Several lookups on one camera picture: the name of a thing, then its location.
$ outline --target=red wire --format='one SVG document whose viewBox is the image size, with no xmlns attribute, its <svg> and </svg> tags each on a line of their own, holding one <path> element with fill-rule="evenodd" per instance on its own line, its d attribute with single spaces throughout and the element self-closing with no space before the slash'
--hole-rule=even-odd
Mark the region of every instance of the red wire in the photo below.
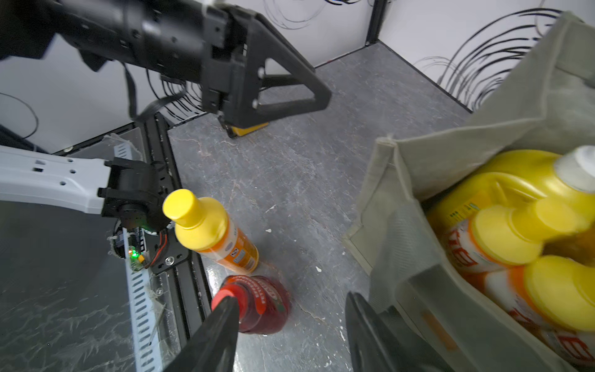
<svg viewBox="0 0 595 372">
<path fill-rule="evenodd" d="M 163 237 L 163 234 L 159 233 L 159 245 L 161 245 L 162 237 Z M 165 248 L 166 245 L 167 245 L 167 234 L 165 234 L 165 241 L 163 241 L 163 245 L 161 245 L 161 247 L 159 247 L 159 249 L 157 250 L 157 253 L 155 254 L 155 257 L 153 258 L 153 261 L 151 261 L 151 263 L 146 267 L 151 267 L 155 264 L 155 261 L 157 261 L 157 258 L 159 258 L 161 251 L 163 251 L 163 249 Z"/>
</svg>

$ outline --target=white bottle cap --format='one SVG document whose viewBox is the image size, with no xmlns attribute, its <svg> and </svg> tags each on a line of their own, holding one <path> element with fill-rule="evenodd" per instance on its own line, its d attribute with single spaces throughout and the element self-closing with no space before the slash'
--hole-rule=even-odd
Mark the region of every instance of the white bottle cap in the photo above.
<svg viewBox="0 0 595 372">
<path fill-rule="evenodd" d="M 595 146 L 580 146 L 560 157 L 554 171 L 573 189 L 595 193 Z"/>
</svg>

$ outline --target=gray floor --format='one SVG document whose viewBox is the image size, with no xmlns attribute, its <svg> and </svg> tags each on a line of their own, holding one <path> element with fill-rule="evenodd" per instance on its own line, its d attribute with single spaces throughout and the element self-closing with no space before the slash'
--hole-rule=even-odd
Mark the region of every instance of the gray floor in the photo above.
<svg viewBox="0 0 595 372">
<path fill-rule="evenodd" d="M 236 371 L 351 370 L 345 296 L 367 296 L 369 279 L 340 237 L 356 217 L 374 139 L 419 136 L 468 116 L 381 44 L 317 74 L 333 91 L 325 111 L 233 140 L 212 115 L 170 130 L 183 185 L 221 201 L 259 248 L 254 274 L 279 277 L 292 294 L 282 332 L 240 335 Z M 297 88 L 268 90 L 264 101 L 298 94 Z M 230 273 L 206 260 L 205 266 L 216 292 Z"/>
</svg>

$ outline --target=black cable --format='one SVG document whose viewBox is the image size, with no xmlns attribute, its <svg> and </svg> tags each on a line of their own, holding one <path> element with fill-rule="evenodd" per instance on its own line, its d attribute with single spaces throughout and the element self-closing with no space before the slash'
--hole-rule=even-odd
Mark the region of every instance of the black cable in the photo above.
<svg viewBox="0 0 595 372">
<path fill-rule="evenodd" d="M 173 85 L 172 85 L 170 82 L 167 82 L 167 88 L 169 88 L 169 90 L 170 90 L 170 92 L 171 92 L 171 94 L 172 94 L 172 95 L 173 95 L 173 94 L 176 94 L 176 92 L 174 91 L 174 86 L 173 86 Z M 180 100 L 178 101 L 178 103 L 180 104 L 180 106 L 182 106 L 182 107 L 184 108 L 184 110 L 186 110 L 186 111 L 188 111 L 188 112 L 192 112 L 192 110 L 191 110 L 191 109 L 189 109 L 189 108 L 188 108 L 188 107 L 187 107 L 187 106 L 184 104 L 184 102 L 182 102 L 182 99 L 180 99 Z"/>
<path fill-rule="evenodd" d="M 149 82 L 149 87 L 151 89 L 151 91 L 153 91 L 153 94 L 155 95 L 155 98 L 159 99 L 159 96 L 157 95 L 157 93 L 155 92 L 155 89 L 153 88 L 153 84 L 151 83 L 151 78 L 149 77 L 149 70 L 146 68 L 145 69 L 146 75 L 147 75 L 147 81 Z M 165 106 L 164 107 L 167 110 L 167 113 L 169 115 L 171 115 L 172 117 L 182 121 L 184 119 L 182 119 L 181 117 L 179 117 L 178 115 L 174 114 L 173 111 L 170 110 L 169 107 Z"/>
<path fill-rule="evenodd" d="M 122 61 L 120 63 L 124 67 L 124 78 L 126 79 L 126 89 L 128 91 L 128 116 L 134 119 L 136 117 L 136 84 L 126 64 Z"/>
<path fill-rule="evenodd" d="M 170 103 L 178 101 L 180 98 L 184 97 L 184 95 L 186 95 L 186 92 L 186 87 L 183 87 L 181 91 L 177 92 L 173 96 L 162 97 L 154 100 L 153 102 L 148 104 L 147 107 L 145 107 L 145 109 L 143 110 L 143 112 L 141 112 L 134 120 L 136 122 L 148 120 L 149 117 L 155 115 L 166 105 L 169 105 Z"/>
<path fill-rule="evenodd" d="M 115 235 L 116 231 L 118 231 L 118 229 L 120 228 L 120 227 L 118 226 L 118 223 L 119 223 L 120 225 L 122 225 L 122 223 L 120 222 L 120 219 L 119 219 L 119 218 L 116 218 L 116 219 L 115 219 L 115 223 L 114 223 L 114 233 L 113 233 L 113 235 Z"/>
<path fill-rule="evenodd" d="M 190 83 L 190 89 L 192 90 L 192 92 L 194 92 L 196 94 L 196 91 L 194 90 L 194 88 L 192 87 L 192 83 Z M 196 102 L 198 102 L 198 110 L 200 110 L 201 112 L 204 112 L 204 110 L 202 109 L 202 100 L 200 98 L 198 98 L 197 96 L 195 96 L 194 94 L 188 92 L 187 96 L 189 98 L 194 99 Z"/>
<path fill-rule="evenodd" d="M 171 95 L 167 93 L 167 91 L 165 90 L 165 83 L 163 82 L 163 80 L 161 81 L 161 87 L 163 88 L 163 92 L 165 93 L 166 96 L 170 97 Z M 178 107 L 178 105 L 176 104 L 176 102 L 172 102 L 172 105 L 174 105 L 175 108 L 178 109 L 178 111 L 180 111 L 182 113 L 182 115 L 185 115 L 186 117 L 188 117 L 188 115 L 182 111 L 181 108 Z"/>
<path fill-rule="evenodd" d="M 192 106 L 192 107 L 196 108 L 198 111 L 201 111 L 201 112 L 196 112 L 196 111 L 194 110 L 194 113 L 195 113 L 195 114 L 197 114 L 197 115 L 198 115 L 198 114 L 202 113 L 202 110 L 201 110 L 201 108 L 200 108 L 200 107 L 198 107 L 197 105 L 195 105 L 194 103 L 192 103 L 192 101 L 190 100 L 190 97 L 192 97 L 192 95 L 191 95 L 190 93 L 186 93 L 186 94 L 184 95 L 184 98 L 182 98 L 182 99 L 183 99 L 184 101 L 188 102 L 188 104 L 189 104 L 190 106 Z"/>
<path fill-rule="evenodd" d="M 33 131 L 28 136 L 22 137 L 22 139 L 27 139 L 27 138 L 33 136 L 37 132 L 37 129 L 39 128 L 39 117 L 37 117 L 37 114 L 35 113 L 33 108 L 27 102 L 23 101 L 22 99 L 20 99 L 18 97 L 11 96 L 10 94 L 6 94 L 6 93 L 2 93 L 2 92 L 0 92 L 0 95 L 16 99 L 18 102 L 21 102 L 23 105 L 25 105 L 29 109 L 29 111 L 31 111 L 31 113 L 33 114 L 33 117 L 35 118 L 35 129 L 33 129 Z"/>
<path fill-rule="evenodd" d="M 196 91 L 194 90 L 194 87 L 192 86 L 192 84 L 195 84 L 196 85 L 196 83 L 190 83 L 190 89 L 192 90 L 192 92 L 194 92 L 194 94 L 196 95 L 196 98 L 197 98 L 198 102 L 200 102 L 200 104 L 202 106 L 202 95 L 196 93 Z"/>
</svg>

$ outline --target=red bottle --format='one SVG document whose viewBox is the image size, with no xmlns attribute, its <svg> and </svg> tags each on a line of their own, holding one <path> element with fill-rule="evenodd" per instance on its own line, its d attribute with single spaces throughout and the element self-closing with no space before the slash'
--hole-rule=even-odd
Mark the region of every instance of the red bottle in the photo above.
<svg viewBox="0 0 595 372">
<path fill-rule="evenodd" d="M 232 275 L 213 297 L 214 310 L 225 297 L 240 305 L 240 332 L 270 335 L 279 332 L 289 316 L 289 294 L 281 283 L 264 276 Z"/>
</svg>

